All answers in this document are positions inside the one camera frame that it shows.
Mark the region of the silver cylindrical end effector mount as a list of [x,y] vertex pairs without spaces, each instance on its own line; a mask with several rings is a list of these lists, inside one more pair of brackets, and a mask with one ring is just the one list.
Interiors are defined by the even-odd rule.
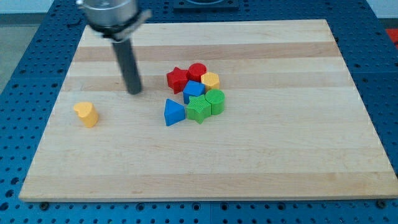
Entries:
[[88,25],[105,39],[123,42],[152,17],[136,0],[76,0]]

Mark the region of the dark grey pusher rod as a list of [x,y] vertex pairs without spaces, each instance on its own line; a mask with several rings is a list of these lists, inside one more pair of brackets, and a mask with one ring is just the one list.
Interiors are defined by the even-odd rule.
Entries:
[[118,60],[127,92],[131,95],[140,93],[142,91],[141,78],[130,39],[113,43],[113,50]]

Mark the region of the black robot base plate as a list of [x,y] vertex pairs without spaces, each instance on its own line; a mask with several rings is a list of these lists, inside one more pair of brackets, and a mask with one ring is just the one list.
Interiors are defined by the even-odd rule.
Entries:
[[173,11],[237,10],[240,0],[174,0]]

